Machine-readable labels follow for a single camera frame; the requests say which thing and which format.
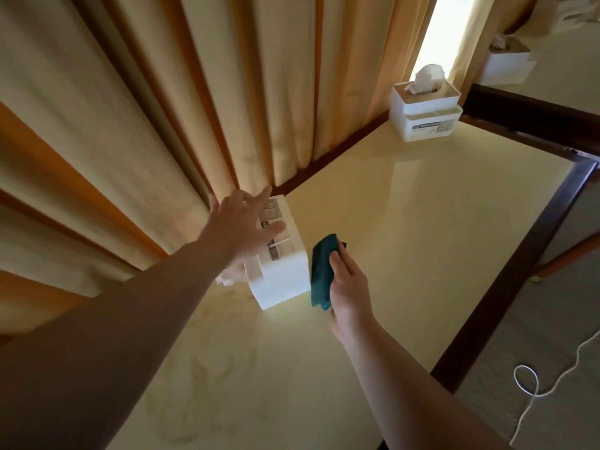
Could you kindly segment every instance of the cable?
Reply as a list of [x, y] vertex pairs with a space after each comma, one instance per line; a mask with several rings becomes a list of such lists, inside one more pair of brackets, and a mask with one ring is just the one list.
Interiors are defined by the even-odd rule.
[[[549, 396], [552, 393], [554, 393], [554, 390], [556, 390], [556, 388], [558, 387], [561, 379], [564, 378], [571, 371], [574, 371], [577, 368], [577, 366], [579, 365], [579, 351], [581, 350], [581, 348], [583, 346], [585, 346], [587, 343], [589, 343], [591, 340], [593, 340], [596, 336], [598, 336], [598, 334], [600, 334], [600, 328], [598, 330], [596, 330], [596, 333], [594, 333], [587, 340], [583, 341], [579, 346], [577, 346], [577, 350], [575, 351], [574, 365], [571, 368], [569, 368], [568, 370], [563, 371], [562, 374], [554, 382], [554, 385], [552, 385], [550, 390], [548, 390], [547, 392], [538, 393], [538, 390], [539, 390], [538, 374], [535, 372], [535, 370], [532, 367], [529, 367], [527, 365], [517, 365], [515, 367], [515, 369], [512, 371], [512, 378], [515, 380], [515, 382], [517, 383], [517, 386], [521, 390], [523, 390], [525, 393], [527, 393], [529, 396], [531, 396], [531, 399], [529, 400], [529, 403], [527, 404], [527, 407], [525, 408], [525, 410], [521, 413], [521, 416], [519, 417], [519, 421], [517, 422], [517, 427], [515, 428], [515, 432], [512, 434], [512, 437], [511, 437], [510, 441], [508, 442], [508, 445], [510, 445], [511, 447], [513, 446], [513, 442], [515, 441], [517, 434], [518, 434], [519, 430], [521, 429], [521, 423], [523, 422], [525, 415], [529, 412], [529, 409], [531, 409], [531, 406], [533, 406], [533, 400], [536, 398], [544, 398], [544, 397]], [[533, 393], [531, 393], [523, 385], [521, 385], [521, 382], [519, 382], [519, 379], [517, 379], [517, 371], [519, 368], [525, 368], [526, 370], [531, 371], [531, 373], [535, 377], [535, 391]]]

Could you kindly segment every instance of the floor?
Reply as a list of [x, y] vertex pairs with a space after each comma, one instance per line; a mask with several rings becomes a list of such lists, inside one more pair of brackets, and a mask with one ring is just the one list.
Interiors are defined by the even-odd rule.
[[[600, 183], [589, 186], [547, 249], [549, 260], [600, 229]], [[600, 249], [539, 284], [528, 282], [506, 313], [456, 396], [507, 440], [529, 397], [513, 368], [533, 367], [542, 391], [574, 362], [579, 343], [600, 328]], [[523, 384], [533, 389], [525, 372]], [[592, 449], [600, 442], [600, 337], [556, 392], [534, 401], [517, 449]]]

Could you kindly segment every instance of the yellow tabletop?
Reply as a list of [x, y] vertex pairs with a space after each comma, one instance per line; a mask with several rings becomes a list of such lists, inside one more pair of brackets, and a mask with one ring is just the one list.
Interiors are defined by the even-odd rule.
[[[382, 325], [431, 370], [572, 163], [458, 123], [389, 122], [287, 196], [309, 250], [337, 233]], [[310, 294], [261, 311], [214, 285], [110, 449], [376, 449], [381, 434]]]

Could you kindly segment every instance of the cleaning cloth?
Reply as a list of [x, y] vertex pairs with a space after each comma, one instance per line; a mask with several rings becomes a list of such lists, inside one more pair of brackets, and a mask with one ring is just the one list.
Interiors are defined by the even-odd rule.
[[340, 252], [334, 233], [327, 235], [312, 249], [310, 302], [313, 306], [321, 305], [324, 310], [331, 306], [329, 288], [334, 280], [334, 271], [329, 264], [329, 255], [334, 251]]

